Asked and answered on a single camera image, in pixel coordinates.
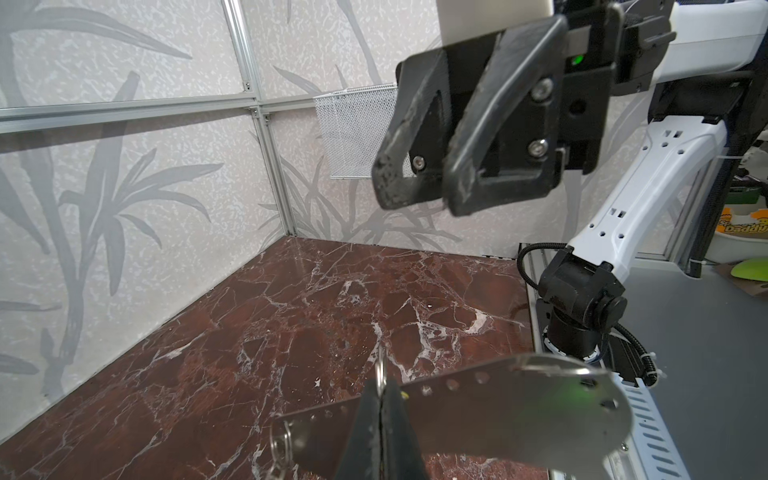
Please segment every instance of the yellow label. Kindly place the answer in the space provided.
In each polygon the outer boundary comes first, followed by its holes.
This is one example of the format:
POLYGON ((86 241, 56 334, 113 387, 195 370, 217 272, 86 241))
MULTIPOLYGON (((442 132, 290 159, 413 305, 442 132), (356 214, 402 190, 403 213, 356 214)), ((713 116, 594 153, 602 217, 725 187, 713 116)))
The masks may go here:
POLYGON ((740 237, 760 236, 768 233, 768 209, 763 208, 749 215, 734 218, 730 207, 723 208, 717 231, 721 233, 735 233, 740 237))

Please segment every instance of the wire mesh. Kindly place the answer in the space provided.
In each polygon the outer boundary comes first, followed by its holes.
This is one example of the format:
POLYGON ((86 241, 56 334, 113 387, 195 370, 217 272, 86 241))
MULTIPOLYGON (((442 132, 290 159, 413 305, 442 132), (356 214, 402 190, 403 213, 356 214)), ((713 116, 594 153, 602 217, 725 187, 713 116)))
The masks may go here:
MULTIPOLYGON (((397 85, 347 88, 315 97, 331 178, 370 178, 392 114, 397 85)), ((412 177, 410 159, 403 174, 412 177)))

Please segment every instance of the green object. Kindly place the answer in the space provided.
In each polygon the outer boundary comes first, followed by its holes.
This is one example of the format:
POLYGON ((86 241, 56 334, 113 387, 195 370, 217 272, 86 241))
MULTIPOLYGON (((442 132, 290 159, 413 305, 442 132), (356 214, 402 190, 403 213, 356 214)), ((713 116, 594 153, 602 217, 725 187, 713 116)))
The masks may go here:
POLYGON ((744 260, 736 265, 730 274, 747 280, 768 282, 768 257, 744 260))
POLYGON ((756 204, 760 199, 760 187, 731 187, 725 199, 726 205, 756 204))

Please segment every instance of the metal ring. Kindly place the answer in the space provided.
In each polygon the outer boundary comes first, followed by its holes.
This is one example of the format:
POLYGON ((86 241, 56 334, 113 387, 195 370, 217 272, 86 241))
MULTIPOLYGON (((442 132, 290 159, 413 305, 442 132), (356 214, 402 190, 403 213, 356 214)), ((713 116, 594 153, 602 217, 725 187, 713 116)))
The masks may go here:
POLYGON ((376 359, 374 366, 376 369, 376 392, 379 397, 384 393, 384 387, 386 387, 386 363, 384 361, 384 346, 379 344, 379 358, 376 359))
POLYGON ((276 437, 274 435, 272 425, 270 425, 270 451, 272 452, 272 462, 273 462, 272 468, 270 468, 270 472, 272 472, 277 467, 280 469, 280 471, 284 476, 285 471, 288 468, 290 468, 290 466, 293 464, 293 447, 291 445, 290 429, 288 429, 288 422, 284 422, 283 427, 285 428, 285 432, 279 437, 276 437), (282 439, 284 443, 282 454, 280 453, 280 448, 277 445, 279 439, 282 439))

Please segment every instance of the marble floor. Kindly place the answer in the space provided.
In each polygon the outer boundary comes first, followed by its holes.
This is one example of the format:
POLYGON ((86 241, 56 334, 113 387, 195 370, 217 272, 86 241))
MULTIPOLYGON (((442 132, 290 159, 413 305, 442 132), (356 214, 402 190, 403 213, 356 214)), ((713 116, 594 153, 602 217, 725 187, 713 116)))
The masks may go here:
MULTIPOLYGON (((357 395, 380 342, 401 381, 532 351, 514 263, 284 237, 0 445, 0 478, 264 478, 271 419, 357 395)), ((426 463, 435 480, 547 478, 426 463)))

